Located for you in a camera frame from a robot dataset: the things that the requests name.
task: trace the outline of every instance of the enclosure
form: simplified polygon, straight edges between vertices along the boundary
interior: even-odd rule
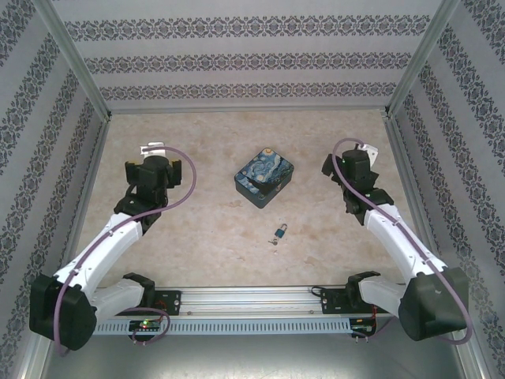
[[[0,377],[505,377],[503,5],[2,0]],[[194,161],[195,192],[102,287],[137,272],[188,295],[174,322],[205,325],[233,318],[230,296],[253,294],[241,311],[296,304],[304,316],[290,317],[304,323],[320,316],[311,286],[366,271],[401,283],[321,174],[344,137],[379,149],[377,185],[419,239],[468,276],[469,343],[414,343],[400,325],[368,344],[314,330],[174,333],[146,348],[97,335],[60,358],[30,332],[33,280],[103,229],[128,188],[125,161],[141,160],[153,141]],[[264,148],[294,173],[259,210],[234,175]],[[190,183],[183,163],[169,203]]]

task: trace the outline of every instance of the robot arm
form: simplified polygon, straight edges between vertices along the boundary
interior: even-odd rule
[[[455,289],[466,308],[468,308],[468,278],[460,268],[448,268],[433,255],[402,220],[386,191],[374,187],[379,175],[371,171],[371,166],[376,156],[375,148],[364,145],[344,152],[342,158],[336,158],[347,182],[373,204],[393,216],[396,223],[392,223],[344,186],[336,174],[331,154],[322,170],[327,176],[332,174],[332,180],[342,187],[346,212],[355,215],[358,222],[380,240],[405,281],[404,284],[392,283],[377,272],[351,276],[346,285],[346,292],[353,297],[350,298],[351,304],[361,302],[375,304],[395,315],[413,340],[423,340],[464,329],[465,319],[455,300],[426,264],[426,258],[420,256],[396,224],[401,224],[407,230],[427,259]]]
[[[71,350],[83,347],[96,325],[116,314],[135,306],[153,307],[155,284],[143,276],[130,273],[114,286],[98,291],[96,288],[112,265],[149,230],[160,213],[141,216],[115,232],[112,228],[132,216],[165,207],[168,203],[166,190],[181,184],[181,161],[170,163],[164,150],[154,153],[148,154],[142,164],[125,164],[129,183],[126,195],[114,208],[107,225],[83,253],[52,277],[40,275],[35,279],[30,291],[30,329],[33,332],[54,339],[54,309],[59,291],[69,277],[72,279],[62,297],[59,331],[62,345]],[[110,236],[76,268],[80,258],[104,234]]]

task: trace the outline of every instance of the marble floor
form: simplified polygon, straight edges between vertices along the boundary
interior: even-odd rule
[[[412,225],[379,111],[115,115],[78,251],[124,196],[124,162],[140,162],[141,145],[162,141],[193,159],[196,190],[125,252],[102,286],[128,272],[151,278],[159,287],[342,284],[367,270],[401,282],[378,240],[345,213],[340,188],[321,174],[327,154],[343,137],[359,137],[379,149],[376,185],[395,199]],[[258,209],[237,192],[234,174],[265,147],[288,159],[294,175],[266,208]],[[170,202],[184,196],[191,180],[189,165],[183,163],[183,183],[169,190]],[[286,234],[273,246],[268,241],[282,223],[288,225]]]

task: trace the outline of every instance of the starry night tin box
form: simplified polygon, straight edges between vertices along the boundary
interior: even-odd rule
[[[235,175],[237,191],[264,208],[291,181],[294,166],[271,148],[264,148]]]

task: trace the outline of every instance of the striped wallpaper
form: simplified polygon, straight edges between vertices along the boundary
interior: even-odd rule
[[[57,0],[112,111],[385,106],[440,0]]]
[[[463,1],[397,123],[442,258],[470,278],[491,377],[505,377],[505,12]]]
[[[0,378],[32,281],[62,263],[102,122],[29,0],[0,1]]]

